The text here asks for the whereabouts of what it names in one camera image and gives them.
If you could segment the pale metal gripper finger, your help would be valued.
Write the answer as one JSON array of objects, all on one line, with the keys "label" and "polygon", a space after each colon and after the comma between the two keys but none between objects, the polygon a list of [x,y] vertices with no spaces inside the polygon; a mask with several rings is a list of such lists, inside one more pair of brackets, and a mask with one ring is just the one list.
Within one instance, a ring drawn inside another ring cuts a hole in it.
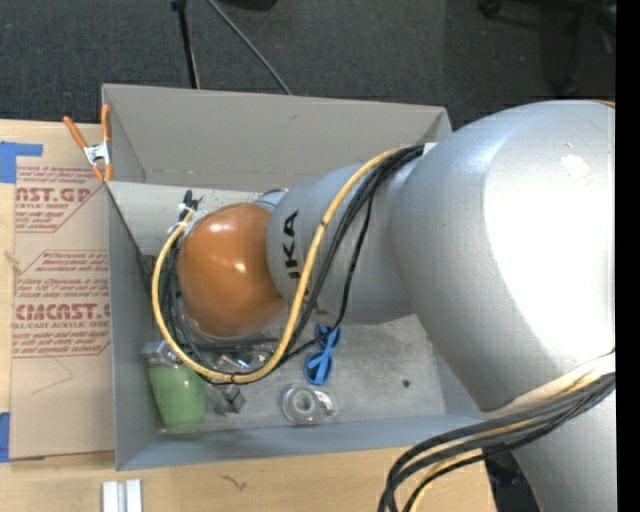
[{"label": "pale metal gripper finger", "polygon": [[178,368],[181,365],[180,358],[166,341],[145,343],[140,351],[140,357],[149,368],[157,366]]},{"label": "pale metal gripper finger", "polygon": [[213,387],[213,411],[218,415],[238,414],[246,403],[241,389],[236,384]]}]

